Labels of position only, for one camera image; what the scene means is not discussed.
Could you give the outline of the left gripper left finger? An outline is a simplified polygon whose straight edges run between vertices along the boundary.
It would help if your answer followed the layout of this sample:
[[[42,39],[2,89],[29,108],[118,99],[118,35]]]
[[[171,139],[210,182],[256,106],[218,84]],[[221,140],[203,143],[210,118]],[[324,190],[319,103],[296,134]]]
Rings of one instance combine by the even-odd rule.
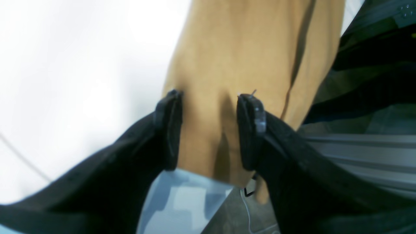
[[[41,191],[1,205],[1,225],[23,234],[135,234],[153,181],[177,167],[182,97],[171,90],[116,142]]]

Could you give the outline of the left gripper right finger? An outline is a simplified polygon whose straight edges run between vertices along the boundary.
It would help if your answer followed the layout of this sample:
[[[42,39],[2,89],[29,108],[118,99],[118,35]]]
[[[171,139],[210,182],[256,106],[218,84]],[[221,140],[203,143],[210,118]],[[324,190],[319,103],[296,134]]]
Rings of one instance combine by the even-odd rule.
[[[265,181],[282,234],[414,234],[415,201],[324,158],[252,94],[238,96],[244,169]]]

